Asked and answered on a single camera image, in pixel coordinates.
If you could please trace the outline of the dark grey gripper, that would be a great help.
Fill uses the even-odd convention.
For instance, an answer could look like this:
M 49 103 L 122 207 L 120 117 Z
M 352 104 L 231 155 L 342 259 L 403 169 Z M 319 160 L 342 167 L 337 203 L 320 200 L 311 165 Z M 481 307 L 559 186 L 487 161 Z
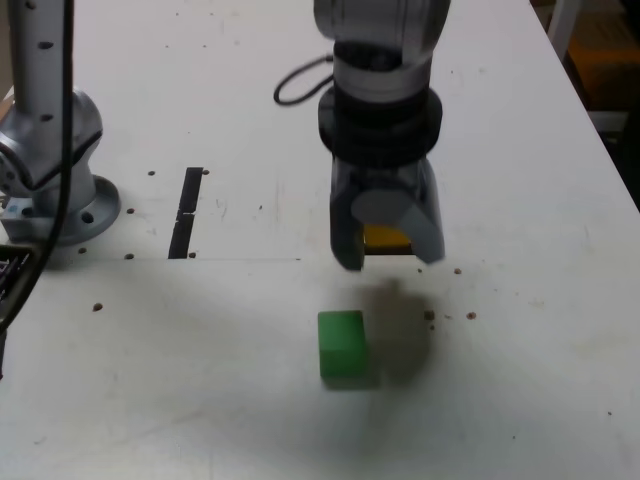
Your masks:
M 363 224 L 400 231 L 425 264 L 445 257 L 437 185 L 428 162 L 374 169 L 333 158 L 329 211 L 331 250 L 347 271 L 363 268 Z

